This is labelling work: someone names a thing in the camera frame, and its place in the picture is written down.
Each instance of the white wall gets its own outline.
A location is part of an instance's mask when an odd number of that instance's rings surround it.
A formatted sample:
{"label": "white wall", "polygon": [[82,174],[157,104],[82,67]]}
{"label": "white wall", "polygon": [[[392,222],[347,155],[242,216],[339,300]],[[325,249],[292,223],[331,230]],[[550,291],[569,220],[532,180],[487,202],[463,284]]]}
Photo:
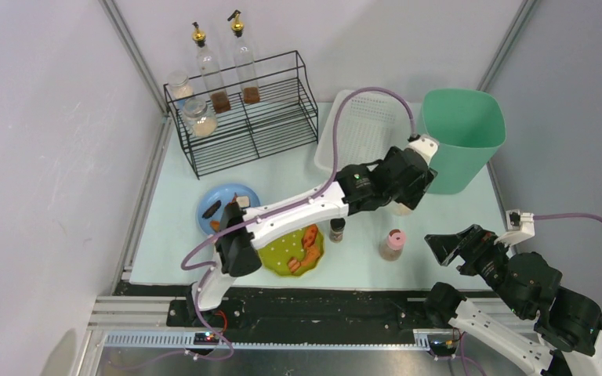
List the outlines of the white wall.
{"label": "white wall", "polygon": [[[494,159],[506,207],[602,215],[602,2],[542,2],[491,92],[508,133]],[[602,225],[536,229],[521,248],[602,308]]]}
{"label": "white wall", "polygon": [[97,1],[0,1],[0,375],[70,369],[159,118]]}
{"label": "white wall", "polygon": [[379,85],[408,100],[438,87],[476,88],[520,0],[127,0],[118,2],[161,84],[186,68],[198,74],[193,21],[231,67],[234,36],[227,17],[243,12],[257,56],[298,49],[315,98]]}

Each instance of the pink bottle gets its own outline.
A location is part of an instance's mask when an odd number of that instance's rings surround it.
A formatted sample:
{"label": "pink bottle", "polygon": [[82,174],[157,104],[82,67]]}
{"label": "pink bottle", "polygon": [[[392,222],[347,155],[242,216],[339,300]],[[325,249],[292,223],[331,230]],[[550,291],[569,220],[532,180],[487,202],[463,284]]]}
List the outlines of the pink bottle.
{"label": "pink bottle", "polygon": [[389,236],[379,245],[379,254],[386,261],[396,261],[403,253],[404,242],[407,240],[404,232],[399,229],[391,230]]}

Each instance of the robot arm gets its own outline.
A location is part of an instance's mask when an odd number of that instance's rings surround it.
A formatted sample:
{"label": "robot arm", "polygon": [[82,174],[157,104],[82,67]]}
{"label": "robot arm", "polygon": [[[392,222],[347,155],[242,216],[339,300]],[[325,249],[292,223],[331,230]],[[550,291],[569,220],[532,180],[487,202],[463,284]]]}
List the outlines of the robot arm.
{"label": "robot arm", "polygon": [[560,286],[562,273],[537,253],[509,258],[509,245],[534,235],[533,215],[507,212],[506,234],[472,225],[454,235],[427,235],[437,261],[448,266],[458,256],[462,275],[485,282],[522,320],[537,320],[535,331],[555,348],[535,345],[479,311],[453,287],[438,283],[425,302],[439,326],[468,331],[513,361],[528,375],[602,376],[602,313],[591,299]]}
{"label": "robot arm", "polygon": [[[437,174],[429,167],[437,148],[437,141],[420,136],[411,140],[404,150],[391,147],[383,160],[347,165],[335,175],[324,194],[315,199],[310,195],[319,187],[276,204],[245,211],[236,203],[228,204],[220,229],[249,219],[255,222],[218,239],[212,259],[216,266],[211,267],[201,289],[199,284],[192,286],[192,296],[198,300],[199,309],[218,307],[236,278],[261,267],[257,249],[286,233],[328,219],[374,211],[390,203],[415,209]],[[299,200],[307,200],[307,203],[276,215],[265,215]]]}

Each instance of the white table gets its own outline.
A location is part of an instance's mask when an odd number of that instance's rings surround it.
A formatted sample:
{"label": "white table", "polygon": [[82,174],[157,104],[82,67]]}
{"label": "white table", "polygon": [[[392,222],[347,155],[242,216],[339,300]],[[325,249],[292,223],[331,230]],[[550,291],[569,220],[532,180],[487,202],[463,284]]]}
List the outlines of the white table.
{"label": "white table", "polygon": [[[331,108],[318,103],[320,134]],[[415,116],[419,105],[412,107]],[[235,168],[202,176],[198,180],[180,148],[176,132],[166,150],[154,198],[130,276],[131,284],[184,284],[196,281],[203,270],[182,271],[186,253],[205,239],[195,222],[197,202],[204,193],[224,183],[242,183],[257,192],[262,205],[302,193],[324,182],[328,174],[315,167],[315,144],[266,157]],[[456,233],[477,223],[496,233],[504,232],[502,216],[487,168],[471,184],[453,196],[427,194],[409,216],[394,217],[383,209],[346,219],[344,240],[326,242],[317,268],[301,277],[279,277],[260,269],[238,278],[237,286],[308,287],[358,290],[430,289],[442,281],[462,290],[489,290],[480,277],[460,276],[453,266],[437,264],[423,237],[428,233]],[[328,224],[320,223],[322,232]],[[389,230],[408,235],[403,255],[396,262],[380,258],[377,246]],[[206,248],[193,262],[211,258]]]}

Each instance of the blue plate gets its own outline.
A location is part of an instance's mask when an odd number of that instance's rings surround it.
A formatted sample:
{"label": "blue plate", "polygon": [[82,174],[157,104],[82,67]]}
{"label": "blue plate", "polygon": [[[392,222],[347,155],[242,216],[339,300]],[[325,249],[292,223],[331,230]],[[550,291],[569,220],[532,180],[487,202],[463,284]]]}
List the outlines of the blue plate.
{"label": "blue plate", "polygon": [[[251,190],[247,186],[244,186],[243,184],[223,184],[222,186],[217,186],[211,189],[199,201],[197,211],[198,224],[205,234],[213,235],[215,233],[209,223],[211,221],[220,221],[220,219],[223,217],[223,210],[225,209],[225,205],[229,204],[232,201],[235,193],[238,196],[248,196],[248,198],[250,199],[251,207],[254,208],[259,206],[259,197],[257,197],[253,190]],[[204,214],[204,212],[206,212],[211,207],[211,205],[213,205],[218,200],[220,200],[220,208],[213,214],[211,218],[203,219],[201,215]]]}

